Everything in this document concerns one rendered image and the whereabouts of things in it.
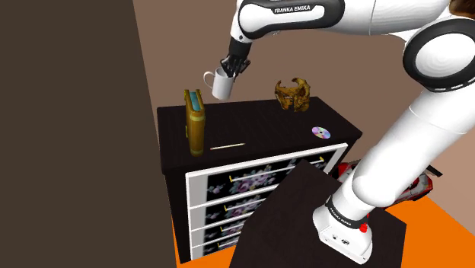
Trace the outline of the yellow book with teal pages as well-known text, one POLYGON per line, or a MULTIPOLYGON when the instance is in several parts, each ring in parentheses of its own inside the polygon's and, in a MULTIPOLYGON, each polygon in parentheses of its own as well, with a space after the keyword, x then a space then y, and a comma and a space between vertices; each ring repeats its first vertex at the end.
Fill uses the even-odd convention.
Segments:
POLYGON ((186 108, 186 137, 190 154, 199 157, 204 152, 204 129, 206 122, 205 108, 202 102, 201 91, 185 90, 184 100, 186 108))

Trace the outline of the golden brown skull figure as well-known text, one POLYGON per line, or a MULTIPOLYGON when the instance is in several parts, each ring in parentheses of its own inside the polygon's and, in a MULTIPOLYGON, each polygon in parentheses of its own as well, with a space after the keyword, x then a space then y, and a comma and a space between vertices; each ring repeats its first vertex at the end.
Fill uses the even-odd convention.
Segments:
POLYGON ((293 78, 297 85, 292 88, 281 86, 278 81, 275 86, 274 94, 283 110, 288 110, 293 106, 295 112, 305 112, 310 106, 311 86, 303 78, 293 78))

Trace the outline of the pale wooden stick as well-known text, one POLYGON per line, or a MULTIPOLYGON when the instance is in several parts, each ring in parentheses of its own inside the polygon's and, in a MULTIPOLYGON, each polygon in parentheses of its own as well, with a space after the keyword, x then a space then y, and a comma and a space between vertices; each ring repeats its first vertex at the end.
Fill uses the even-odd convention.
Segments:
POLYGON ((246 143, 235 143, 235 144, 230 144, 230 145, 221 145, 221 146, 216 146, 216 147, 211 147, 209 150, 214 151, 214 150, 219 150, 219 149, 224 149, 224 148, 234 148, 238 146, 243 146, 246 145, 246 143))

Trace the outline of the white mug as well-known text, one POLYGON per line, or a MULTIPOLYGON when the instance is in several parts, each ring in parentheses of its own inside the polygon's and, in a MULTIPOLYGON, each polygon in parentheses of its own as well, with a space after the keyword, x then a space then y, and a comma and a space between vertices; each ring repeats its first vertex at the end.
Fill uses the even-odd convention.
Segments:
POLYGON ((235 77, 228 77, 222 67, 218 67, 214 72, 205 72, 202 78, 205 85, 211 89, 214 98, 225 101, 231 96, 235 77))

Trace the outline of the black floral chest of drawers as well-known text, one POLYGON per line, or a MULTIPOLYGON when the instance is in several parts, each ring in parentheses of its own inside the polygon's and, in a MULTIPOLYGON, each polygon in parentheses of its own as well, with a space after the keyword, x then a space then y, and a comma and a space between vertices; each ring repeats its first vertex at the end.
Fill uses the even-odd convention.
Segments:
POLYGON ((204 152, 194 157, 185 107, 160 107, 157 113, 161 170, 181 263, 235 245, 245 221, 298 162, 330 173, 362 135, 318 97, 305 112, 283 110, 275 100, 208 104, 204 152), (316 137, 315 126, 331 137, 316 137), (246 145, 209 150, 242 142, 246 145))

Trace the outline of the iridescent compact disc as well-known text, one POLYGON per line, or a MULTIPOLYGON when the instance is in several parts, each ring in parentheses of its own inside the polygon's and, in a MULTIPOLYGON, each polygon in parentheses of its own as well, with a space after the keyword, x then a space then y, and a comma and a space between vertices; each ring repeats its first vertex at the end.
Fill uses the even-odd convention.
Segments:
POLYGON ((329 139, 331 137, 330 132, 320 126, 315 126, 311 129, 312 133, 320 139, 329 139))

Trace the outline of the red and white toy car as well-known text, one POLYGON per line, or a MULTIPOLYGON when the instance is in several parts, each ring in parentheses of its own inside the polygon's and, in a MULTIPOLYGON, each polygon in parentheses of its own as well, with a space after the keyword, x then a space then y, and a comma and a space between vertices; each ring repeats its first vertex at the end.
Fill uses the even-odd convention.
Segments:
MULTIPOLYGON (((330 173, 330 175, 343 183, 346 178, 355 169, 360 160, 351 162, 341 162, 337 168, 330 173)), ((423 173, 421 173, 402 193, 395 199, 393 206, 404 201, 417 201, 433 190, 433 182, 431 175, 441 177, 442 172, 429 165, 423 173)))

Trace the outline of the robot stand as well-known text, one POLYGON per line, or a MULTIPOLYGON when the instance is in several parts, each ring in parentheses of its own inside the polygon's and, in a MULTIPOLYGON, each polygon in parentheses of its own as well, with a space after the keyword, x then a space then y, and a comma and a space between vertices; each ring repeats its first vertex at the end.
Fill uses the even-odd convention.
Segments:
POLYGON ((369 215, 374 247, 366 263, 320 241, 313 211, 339 186, 301 161, 245 222, 229 268, 401 268, 406 225, 383 209, 369 215))

